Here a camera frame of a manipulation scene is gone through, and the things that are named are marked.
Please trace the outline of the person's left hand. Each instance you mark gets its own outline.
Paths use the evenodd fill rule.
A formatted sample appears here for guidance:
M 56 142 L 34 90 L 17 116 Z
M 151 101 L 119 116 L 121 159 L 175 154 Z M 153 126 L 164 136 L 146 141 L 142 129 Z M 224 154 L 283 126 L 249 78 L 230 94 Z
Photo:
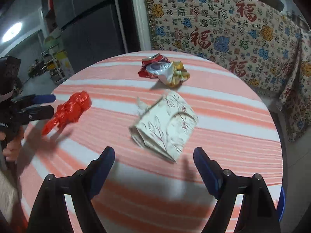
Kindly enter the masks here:
M 7 162 L 15 162 L 17 160 L 22 148 L 23 138 L 24 138 L 24 129 L 21 126 L 14 139 L 9 143 L 7 143 L 7 146 L 2 150 L 2 154 Z

